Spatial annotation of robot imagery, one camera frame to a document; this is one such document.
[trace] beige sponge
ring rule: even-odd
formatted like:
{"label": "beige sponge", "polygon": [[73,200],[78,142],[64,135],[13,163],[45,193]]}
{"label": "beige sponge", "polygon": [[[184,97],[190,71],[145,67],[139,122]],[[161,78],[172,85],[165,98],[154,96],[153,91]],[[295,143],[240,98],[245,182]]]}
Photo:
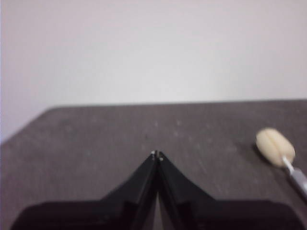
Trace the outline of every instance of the beige sponge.
{"label": "beige sponge", "polygon": [[295,150],[292,144],[276,129],[264,128],[256,135],[256,144],[262,155],[276,167],[285,167],[283,156],[293,162]]}

